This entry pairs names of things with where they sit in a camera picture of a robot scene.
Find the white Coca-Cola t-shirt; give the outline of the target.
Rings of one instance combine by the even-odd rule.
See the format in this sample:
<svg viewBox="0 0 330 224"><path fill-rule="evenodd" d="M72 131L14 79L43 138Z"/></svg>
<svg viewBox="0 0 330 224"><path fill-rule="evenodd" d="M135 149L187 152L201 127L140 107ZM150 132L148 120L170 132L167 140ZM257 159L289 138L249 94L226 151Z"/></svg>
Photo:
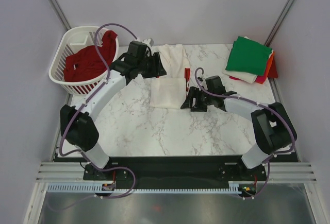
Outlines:
<svg viewBox="0 0 330 224"><path fill-rule="evenodd" d="M150 106L180 109L189 91L190 62L182 44L154 47L159 52L165 76L151 81Z"/></svg>

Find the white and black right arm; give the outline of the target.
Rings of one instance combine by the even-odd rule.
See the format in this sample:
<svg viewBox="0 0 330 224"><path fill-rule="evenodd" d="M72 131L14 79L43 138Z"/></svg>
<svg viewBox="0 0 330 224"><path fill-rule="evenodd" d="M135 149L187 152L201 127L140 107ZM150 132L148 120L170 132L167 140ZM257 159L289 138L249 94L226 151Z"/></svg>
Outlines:
<svg viewBox="0 0 330 224"><path fill-rule="evenodd" d="M239 178L249 179L257 166L279 154L280 149L291 146L288 151L293 151L297 133L280 102L259 104L235 91L227 91L219 76L207 78L206 87L190 87L180 108L192 112L206 112L208 106L214 106L252 122L256 144L242 155L240 164L236 166Z"/></svg>

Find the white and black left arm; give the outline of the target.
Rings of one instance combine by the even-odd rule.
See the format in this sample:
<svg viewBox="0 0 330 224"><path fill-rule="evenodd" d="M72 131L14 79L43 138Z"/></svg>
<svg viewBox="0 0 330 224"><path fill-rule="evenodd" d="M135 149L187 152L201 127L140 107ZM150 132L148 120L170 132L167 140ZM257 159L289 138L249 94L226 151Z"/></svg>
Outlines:
<svg viewBox="0 0 330 224"><path fill-rule="evenodd" d="M127 52L110 65L106 77L75 106L64 105L60 110L61 143L68 141L95 167L101 179L109 179L113 167L110 157L98 142L99 132L95 121L109 101L138 75L143 78L165 76L160 53L139 41L132 41Z"/></svg>

